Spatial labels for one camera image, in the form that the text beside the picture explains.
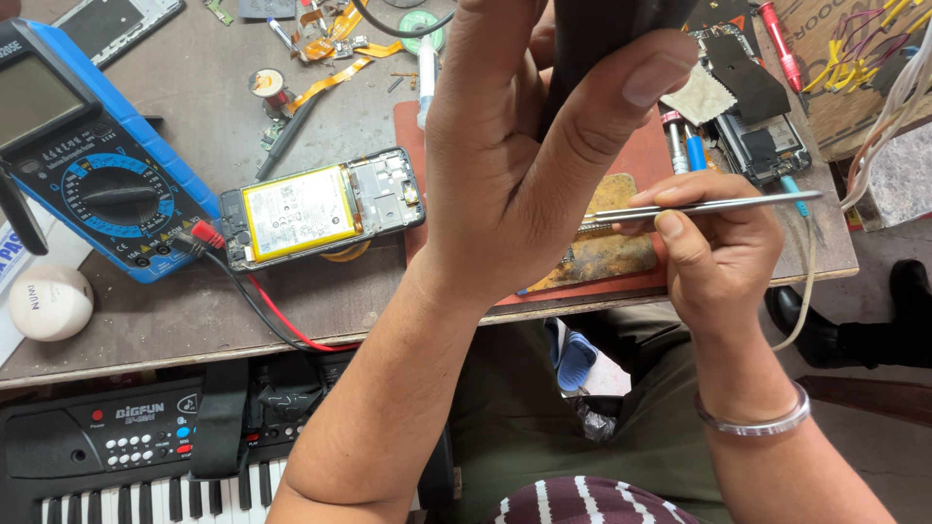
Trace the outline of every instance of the tweezers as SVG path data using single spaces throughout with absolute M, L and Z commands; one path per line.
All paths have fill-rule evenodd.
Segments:
M 796 193 L 781 193 L 779 195 L 766 195 L 749 199 L 712 200 L 709 202 L 696 202 L 684 206 L 669 208 L 660 206 L 636 207 L 631 209 L 616 209 L 612 211 L 599 211 L 587 214 L 582 221 L 582 227 L 591 228 L 596 224 L 623 224 L 626 222 L 643 222 L 653 220 L 662 211 L 675 209 L 687 216 L 697 214 L 721 213 L 723 211 L 736 211 L 756 206 L 796 202 L 801 200 L 815 200 L 822 198 L 822 191 L 799 191 Z

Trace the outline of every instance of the black key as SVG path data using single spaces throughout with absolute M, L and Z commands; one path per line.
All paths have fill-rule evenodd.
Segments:
M 268 462 L 259 463 L 259 502 L 265 507 L 272 505 L 272 479 L 268 475 Z
M 253 509 L 253 494 L 249 489 L 249 467 L 242 468 L 240 472 L 240 509 L 243 511 Z
M 92 491 L 88 497 L 88 524 L 103 524 L 101 513 L 101 493 Z
M 84 512 L 81 511 L 81 495 L 68 497 L 68 524 L 83 524 Z
M 144 482 L 139 487 L 139 524 L 152 524 L 152 485 Z
M 55 497 L 48 501 L 46 524 L 62 524 L 62 499 Z
M 187 511 L 191 518 L 204 516 L 204 508 L 200 503 L 200 482 L 187 483 Z
M 220 496 L 220 481 L 212 480 L 207 488 L 207 500 L 211 503 L 211 515 L 220 515 L 224 512 L 224 500 Z
M 181 478 L 174 477 L 169 481 L 169 518 L 172 522 L 181 522 Z
M 132 524 L 132 498 L 129 486 L 119 488 L 116 498 L 116 522 L 117 524 Z

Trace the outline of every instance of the striped shirt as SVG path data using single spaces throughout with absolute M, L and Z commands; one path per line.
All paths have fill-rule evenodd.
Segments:
M 673 504 L 617 480 L 561 476 L 501 501 L 485 524 L 698 524 Z

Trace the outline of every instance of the hand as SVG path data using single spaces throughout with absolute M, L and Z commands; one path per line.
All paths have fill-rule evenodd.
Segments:
M 700 171 L 664 179 L 628 205 L 674 207 L 760 195 L 741 175 Z M 743 335 L 743 327 L 758 326 L 758 305 L 783 250 L 783 229 L 771 206 L 693 219 L 664 211 L 653 226 L 669 252 L 670 301 L 695 336 Z M 643 231 L 617 224 L 615 229 L 629 235 Z
M 639 38 L 596 65 L 538 144 L 552 21 L 528 44 L 544 6 L 461 0 L 427 117 L 430 233 L 416 260 L 476 307 L 556 266 L 628 137 L 696 62 L 679 31 Z

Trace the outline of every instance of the yellow battery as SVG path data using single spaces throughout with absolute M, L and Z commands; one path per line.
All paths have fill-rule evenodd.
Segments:
M 242 190 L 256 262 L 361 234 L 344 171 L 330 166 Z

